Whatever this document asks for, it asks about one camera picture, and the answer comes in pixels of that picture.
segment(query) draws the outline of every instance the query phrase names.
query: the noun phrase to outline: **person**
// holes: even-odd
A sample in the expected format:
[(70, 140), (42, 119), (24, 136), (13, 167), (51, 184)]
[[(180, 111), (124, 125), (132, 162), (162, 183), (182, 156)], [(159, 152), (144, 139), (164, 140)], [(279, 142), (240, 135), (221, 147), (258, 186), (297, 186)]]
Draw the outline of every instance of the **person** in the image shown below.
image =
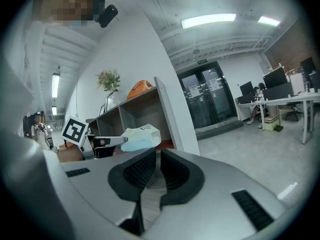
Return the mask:
[[(253, 89), (255, 90), (255, 96), (259, 99), (261, 92), (266, 89), (266, 86), (261, 82), (261, 83), (258, 84), (258, 87), (256, 86), (256, 87), (254, 87)], [(259, 108), (258, 106), (255, 106), (255, 107), (254, 107), (254, 109), (253, 109), (253, 111), (252, 111), (251, 119), (250, 119), (248, 122), (246, 122), (246, 124), (247, 124), (248, 126), (249, 126), (249, 125), (252, 125), (252, 124), (254, 123), (255, 117), (256, 117), (256, 115), (257, 115), (257, 112), (260, 112), (260, 111), (261, 111), (261, 110), (260, 110), (260, 108)], [(264, 117), (266, 117), (266, 115), (267, 115), (267, 108), (266, 108), (266, 106), (264, 106), (264, 108), (263, 108), (263, 115), (264, 115)], [(259, 129), (262, 128), (262, 123), (259, 124), (258, 128), (259, 128)]]
[(31, 127), (31, 136), (43, 150), (50, 150), (48, 147), (48, 132), (46, 126), (40, 122), (41, 116), (34, 116), (35, 124)]
[(33, 0), (32, 18), (46, 24), (81, 27), (99, 21), (105, 0)]

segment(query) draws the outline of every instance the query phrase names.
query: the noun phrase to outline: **desk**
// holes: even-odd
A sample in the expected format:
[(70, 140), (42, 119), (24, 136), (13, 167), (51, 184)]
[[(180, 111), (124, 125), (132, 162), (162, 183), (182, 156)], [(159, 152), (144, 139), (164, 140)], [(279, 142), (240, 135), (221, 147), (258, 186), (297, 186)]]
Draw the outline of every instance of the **desk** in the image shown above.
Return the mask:
[[(320, 101), (320, 93), (312, 93), (312, 94), (301, 94), (294, 97), (288, 97), (288, 98), (280, 98), (280, 99), (274, 99), (274, 100), (259, 100), (252, 103), (245, 103), (245, 104), (237, 104), (237, 112), (238, 115), (241, 113), (239, 112), (239, 108), (249, 108), (251, 106), (258, 106), (260, 110), (262, 111), (262, 108), (264, 105), (266, 106), (278, 106), (278, 105), (286, 105), (291, 102), (302, 102), (303, 103), (303, 118), (304, 118), (304, 124), (303, 124), (303, 136), (302, 136), (302, 144), (306, 143), (307, 138), (307, 127), (308, 127), (308, 109), (307, 109), (307, 102), (310, 104), (310, 132), (313, 131), (314, 127), (314, 101)], [(262, 120), (262, 129), (265, 130), (265, 116), (264, 113), (261, 113), (261, 120)]]

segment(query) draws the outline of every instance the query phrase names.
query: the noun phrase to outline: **gray floor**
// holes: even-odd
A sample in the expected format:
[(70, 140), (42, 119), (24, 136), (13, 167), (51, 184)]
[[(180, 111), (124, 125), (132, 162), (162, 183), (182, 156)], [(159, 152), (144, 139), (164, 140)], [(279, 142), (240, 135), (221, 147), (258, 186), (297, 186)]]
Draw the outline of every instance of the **gray floor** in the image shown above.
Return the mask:
[(282, 121), (283, 130), (263, 131), (258, 122), (198, 141), (200, 155), (230, 164), (263, 184), (276, 195), (295, 182), (283, 201), (292, 206), (304, 200), (315, 182), (320, 165), (320, 112), (314, 131), (302, 144), (303, 118)]

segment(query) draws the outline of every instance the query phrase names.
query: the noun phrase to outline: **office chair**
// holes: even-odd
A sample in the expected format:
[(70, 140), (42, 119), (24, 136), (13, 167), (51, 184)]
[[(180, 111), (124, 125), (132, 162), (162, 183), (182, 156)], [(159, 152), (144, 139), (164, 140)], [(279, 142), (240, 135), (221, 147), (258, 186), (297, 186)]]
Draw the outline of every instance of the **office chair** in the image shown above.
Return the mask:
[(299, 118), (298, 118), (298, 115), (303, 115), (304, 113), (300, 111), (300, 108), (298, 108), (298, 104), (300, 102), (290, 102), (288, 103), (287, 105), (290, 106), (290, 108), (292, 109), (291, 112), (288, 112), (286, 115), (285, 115), (285, 120), (287, 120), (287, 118), (291, 115), (294, 115), (295, 116), (295, 119), (296, 121), (298, 122), (299, 121)]

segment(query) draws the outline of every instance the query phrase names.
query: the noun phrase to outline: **brick wall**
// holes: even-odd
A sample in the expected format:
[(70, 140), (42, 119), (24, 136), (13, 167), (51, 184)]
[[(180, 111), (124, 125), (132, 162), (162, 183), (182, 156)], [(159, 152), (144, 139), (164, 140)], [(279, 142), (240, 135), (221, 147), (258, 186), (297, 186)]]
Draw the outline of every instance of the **brick wall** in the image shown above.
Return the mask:
[(320, 57), (314, 45), (310, 31), (299, 18), (291, 28), (266, 52), (272, 68), (278, 67), (279, 63), (285, 71), (296, 69), (300, 62), (312, 57), (317, 69), (320, 69)]

